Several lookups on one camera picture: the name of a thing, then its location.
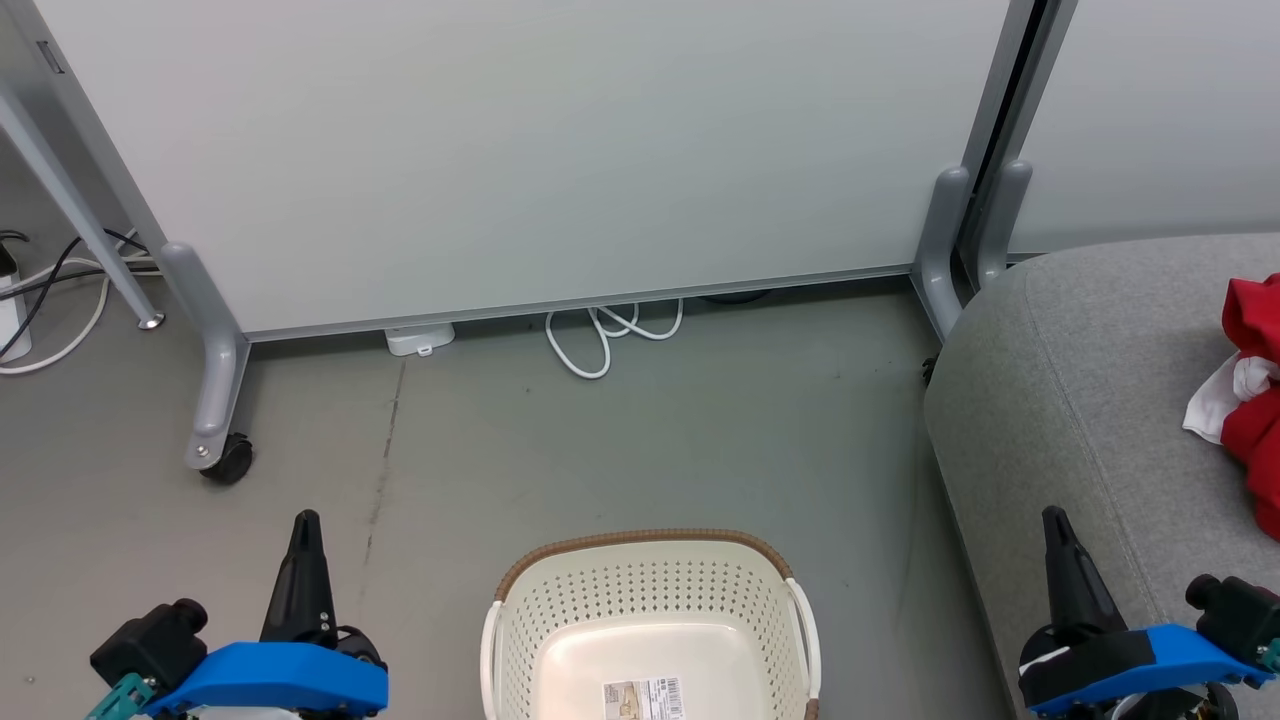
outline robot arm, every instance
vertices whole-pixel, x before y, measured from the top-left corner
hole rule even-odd
[[[1196,630],[1130,630],[1066,512],[1043,512],[1052,621],[1023,648],[1019,688],[1042,717],[1174,720],[1208,702],[1234,715],[1221,685],[1260,688],[1280,671],[1280,597],[1238,578],[1201,575],[1187,591]],[[1203,693],[1187,688],[1202,688]]]
[[[196,637],[209,618],[192,600],[122,625],[90,665],[111,692],[90,720],[184,717],[196,707],[279,707],[303,717],[371,717],[387,707],[387,664],[360,630],[337,624],[320,516],[294,519],[259,642],[212,653]]]

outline gray metal leg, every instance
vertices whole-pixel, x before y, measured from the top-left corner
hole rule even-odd
[[[223,301],[196,251],[169,242],[160,249],[169,269],[170,287],[205,341],[205,377],[200,383],[196,423],[187,445],[187,465],[196,470],[212,466],[223,455],[232,413],[250,343]]]
[[[45,136],[40,133],[26,108],[4,83],[0,83],[0,127],[13,140],[18,152],[31,165],[32,172],[40,178],[54,202],[70,220],[76,232],[84,238],[84,243],[88,245],[97,261],[102,264],[106,277],[111,278],[115,290],[120,292],[129,309],[138,316],[138,327],[145,331],[160,327],[160,323],[164,322],[164,314],[156,311],[147,296],[142,293],[138,282],[133,279],[124,260],[115,251],[114,243],[102,232],[102,224],[93,215],[93,210],[76,190],[63,164],[58,161],[54,151],[45,142]]]
[[[978,225],[977,240],[969,245],[972,256],[965,258],[965,268],[978,290],[991,284],[1009,266],[1009,238],[1030,182],[1032,164],[1027,160],[1014,160],[1000,169],[991,205]]]
[[[951,249],[969,200],[969,170],[942,170],[933,183],[929,211],[924,217],[920,245],[911,266],[911,284],[924,304],[933,332],[946,340],[960,316],[960,299],[951,282]]]

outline product label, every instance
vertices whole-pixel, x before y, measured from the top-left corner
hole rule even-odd
[[[685,720],[680,678],[608,683],[604,720]]]

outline whiteboard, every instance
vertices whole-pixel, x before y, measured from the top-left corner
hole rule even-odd
[[[1280,231],[1280,5],[1080,0],[1010,252]]]
[[[1007,0],[36,0],[278,331],[911,263]]]

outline red cloth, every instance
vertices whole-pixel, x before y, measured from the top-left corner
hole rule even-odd
[[[1233,279],[1222,306],[1222,329],[1240,357],[1280,363],[1280,273],[1265,282]],[[1222,446],[1248,465],[1248,488],[1258,527],[1280,541],[1280,384],[1242,402],[1222,423]]]

